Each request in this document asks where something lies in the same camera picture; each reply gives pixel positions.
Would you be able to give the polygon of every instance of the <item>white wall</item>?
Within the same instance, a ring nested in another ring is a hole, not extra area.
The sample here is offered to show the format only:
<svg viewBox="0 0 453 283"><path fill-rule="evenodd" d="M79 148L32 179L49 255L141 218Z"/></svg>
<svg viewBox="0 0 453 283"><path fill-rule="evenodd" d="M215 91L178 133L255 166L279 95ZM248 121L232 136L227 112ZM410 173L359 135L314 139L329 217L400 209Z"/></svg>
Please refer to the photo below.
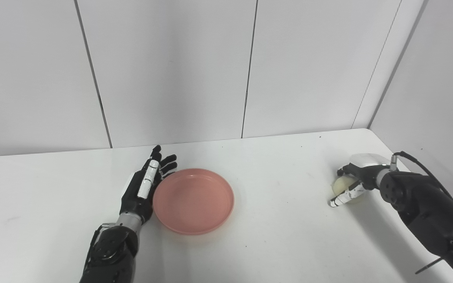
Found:
<svg viewBox="0 0 453 283"><path fill-rule="evenodd" d="M240 138L256 0L79 0L114 147Z"/></svg>
<svg viewBox="0 0 453 283"><path fill-rule="evenodd" d="M256 0L79 9L124 147L365 127L420 2L259 1L253 50ZM74 1L0 0L0 154L108 146Z"/></svg>
<svg viewBox="0 0 453 283"><path fill-rule="evenodd" d="M399 5L259 1L244 136L350 129ZM417 5L407 9L417 11ZM403 17L409 23L413 18ZM387 57L395 61L398 55ZM374 104L378 99L372 97Z"/></svg>
<svg viewBox="0 0 453 283"><path fill-rule="evenodd" d="M372 130L391 150L417 157L453 195L453 1L429 0Z"/></svg>
<svg viewBox="0 0 453 283"><path fill-rule="evenodd" d="M0 155L108 146L74 2L0 0Z"/></svg>

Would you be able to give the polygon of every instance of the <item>white fingertip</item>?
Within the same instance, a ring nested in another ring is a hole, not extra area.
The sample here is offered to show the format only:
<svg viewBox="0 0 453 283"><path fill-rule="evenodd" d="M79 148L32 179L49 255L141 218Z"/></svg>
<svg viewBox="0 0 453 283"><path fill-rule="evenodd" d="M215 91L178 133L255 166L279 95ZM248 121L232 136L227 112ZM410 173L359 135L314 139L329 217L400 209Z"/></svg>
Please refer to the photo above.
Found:
<svg viewBox="0 0 453 283"><path fill-rule="evenodd" d="M151 189L151 184L153 184L159 165L160 164L156 160L151 160L149 162L149 166L146 170L146 174L144 174L139 192L137 192L138 197L148 198L149 190Z"/></svg>
<svg viewBox="0 0 453 283"><path fill-rule="evenodd" d="M127 188L129 187L129 185L131 184L131 181L132 181L132 178L134 177L134 174L135 172L133 172L130 176L129 176L129 179L127 179L127 181L125 182L125 186L124 186L124 189L122 191L122 197L123 195L125 194L125 192L127 191Z"/></svg>

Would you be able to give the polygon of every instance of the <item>robotic hand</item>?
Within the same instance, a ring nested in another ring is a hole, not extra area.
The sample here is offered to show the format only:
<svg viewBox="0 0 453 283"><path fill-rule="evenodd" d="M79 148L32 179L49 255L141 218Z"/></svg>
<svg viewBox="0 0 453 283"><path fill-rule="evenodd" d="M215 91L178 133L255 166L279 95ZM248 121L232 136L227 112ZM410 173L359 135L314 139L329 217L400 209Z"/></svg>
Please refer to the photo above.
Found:
<svg viewBox="0 0 453 283"><path fill-rule="evenodd" d="M416 163L428 176L400 172L398 156ZM330 206L340 206L367 190L378 189L421 244L453 268L453 198L417 159L405 152L393 154L390 161L377 154L355 154L337 175L352 176L357 181L331 199Z"/></svg>
<svg viewBox="0 0 453 283"><path fill-rule="evenodd" d="M102 224L95 231L80 283L132 281L138 235L153 214L153 195L160 182L177 168L176 155L162 160L160 150L157 145L142 169L129 177L118 221Z"/></svg>

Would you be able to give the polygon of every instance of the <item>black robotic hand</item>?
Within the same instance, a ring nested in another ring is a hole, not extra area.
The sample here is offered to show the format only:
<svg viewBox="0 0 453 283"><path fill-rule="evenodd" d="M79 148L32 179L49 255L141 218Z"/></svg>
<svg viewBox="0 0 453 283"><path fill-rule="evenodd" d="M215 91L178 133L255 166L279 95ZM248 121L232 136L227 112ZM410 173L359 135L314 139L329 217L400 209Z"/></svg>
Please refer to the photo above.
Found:
<svg viewBox="0 0 453 283"><path fill-rule="evenodd" d="M171 170L178 167L175 154L162 160L161 149L160 145L153 148L141 170L134 173L122 197L120 214L135 213L141 217L143 224L153 214L153 195L157 186L164 178L173 173L170 172Z"/></svg>
<svg viewBox="0 0 453 283"><path fill-rule="evenodd" d="M139 249L139 230L153 214L153 195L177 168L176 155L162 160L157 145L141 170L133 173L116 223L99 226L90 242L80 283L130 283Z"/></svg>

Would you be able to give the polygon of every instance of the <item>white object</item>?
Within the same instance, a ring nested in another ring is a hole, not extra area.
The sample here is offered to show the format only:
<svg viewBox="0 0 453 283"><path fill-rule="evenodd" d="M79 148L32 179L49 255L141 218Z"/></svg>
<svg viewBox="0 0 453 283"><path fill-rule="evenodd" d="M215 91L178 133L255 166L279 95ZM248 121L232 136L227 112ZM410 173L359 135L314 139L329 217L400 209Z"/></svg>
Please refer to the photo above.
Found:
<svg viewBox="0 0 453 283"><path fill-rule="evenodd" d="M137 192L138 197L147 198L149 194L149 190L151 189L151 184L153 184L153 180L155 179L155 175L158 170L159 163L156 160L151 160L148 165L148 169L146 169L146 174L142 180L141 186L139 188L139 192Z"/></svg>
<svg viewBox="0 0 453 283"><path fill-rule="evenodd" d="M0 1L0 155L109 147L72 1Z"/></svg>
<svg viewBox="0 0 453 283"><path fill-rule="evenodd" d="M346 204L349 201L355 199L356 197L359 197L360 195L363 195L366 190L363 188L363 185L358 184L351 190L346 189L342 193L340 193L338 196L332 198L329 202L329 205L332 208L335 208L337 206L341 206L342 204Z"/></svg>
<svg viewBox="0 0 453 283"><path fill-rule="evenodd" d="M399 3L259 1L244 137L350 129Z"/></svg>
<svg viewBox="0 0 453 283"><path fill-rule="evenodd" d="M453 196L453 2L428 2L372 129L392 150L415 156Z"/></svg>
<svg viewBox="0 0 453 283"><path fill-rule="evenodd" d="M240 138L255 0L78 0L114 147Z"/></svg>
<svg viewBox="0 0 453 283"><path fill-rule="evenodd" d="M379 154L358 153L349 158L349 162L358 167L368 167L373 165L389 165L390 161Z"/></svg>
<svg viewBox="0 0 453 283"><path fill-rule="evenodd" d="M0 157L0 283L78 282L94 230L116 221L120 188L152 149ZM369 130L181 143L162 152L176 154L180 168L223 176L235 207L220 228L192 237L153 216L140 231L134 282L453 283L444 262L414 274L436 257L378 193L328 206L335 169L352 154L391 154Z"/></svg>

